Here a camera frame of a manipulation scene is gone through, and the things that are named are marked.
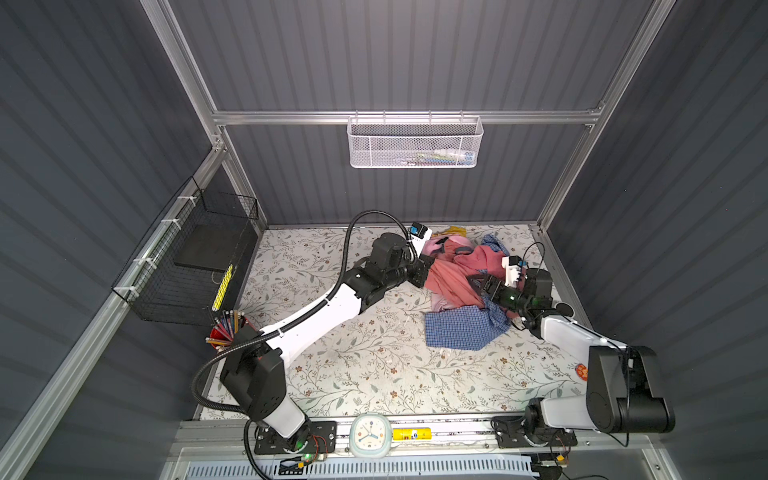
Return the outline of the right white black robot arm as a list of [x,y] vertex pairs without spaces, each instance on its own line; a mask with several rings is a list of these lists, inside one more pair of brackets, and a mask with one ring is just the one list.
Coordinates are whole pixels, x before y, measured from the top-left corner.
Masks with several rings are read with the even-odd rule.
[[543,269],[520,269],[503,279],[474,275],[469,283],[482,298],[518,315],[534,337],[558,347],[587,369],[584,394],[535,398],[525,409],[525,435],[543,442],[557,430],[592,430],[613,435],[669,433],[676,424],[665,398],[656,353],[612,340],[576,322],[573,308],[551,296]]

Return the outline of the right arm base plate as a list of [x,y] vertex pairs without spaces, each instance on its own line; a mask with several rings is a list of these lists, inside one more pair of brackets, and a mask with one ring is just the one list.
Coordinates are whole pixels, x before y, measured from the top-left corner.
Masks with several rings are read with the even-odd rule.
[[539,424],[523,414],[494,416],[490,426],[499,448],[564,447],[568,450],[578,445],[574,432]]

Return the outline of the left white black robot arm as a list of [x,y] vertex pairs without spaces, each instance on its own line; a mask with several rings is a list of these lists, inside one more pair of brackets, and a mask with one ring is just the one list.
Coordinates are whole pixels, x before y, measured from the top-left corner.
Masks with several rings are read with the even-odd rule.
[[[399,231],[381,234],[370,254],[349,267],[353,229],[370,215],[388,218]],[[415,222],[407,227],[381,210],[354,216],[345,232],[340,270],[332,287],[283,320],[238,333],[229,347],[196,372],[190,386],[195,402],[211,410],[243,414],[294,443],[306,437],[310,420],[287,393],[287,367],[331,330],[382,300],[388,291],[405,282],[422,287],[433,263],[423,253],[431,236],[426,225]]]

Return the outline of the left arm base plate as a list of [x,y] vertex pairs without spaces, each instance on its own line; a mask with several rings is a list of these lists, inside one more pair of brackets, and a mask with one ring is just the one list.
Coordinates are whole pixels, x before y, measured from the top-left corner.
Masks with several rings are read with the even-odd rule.
[[338,423],[307,420],[292,436],[283,437],[272,427],[259,426],[254,434],[257,455],[329,454],[335,451]]

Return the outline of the dark pink shirt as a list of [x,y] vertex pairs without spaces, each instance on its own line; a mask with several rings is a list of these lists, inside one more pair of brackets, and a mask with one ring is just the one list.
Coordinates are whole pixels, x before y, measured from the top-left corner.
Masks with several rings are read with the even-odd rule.
[[451,261],[434,259],[424,287],[449,299],[456,308],[476,306],[483,308],[484,301],[470,286],[467,278],[473,275],[490,274],[504,279],[501,260],[503,251],[496,251],[488,245],[474,245],[467,255],[456,255]]

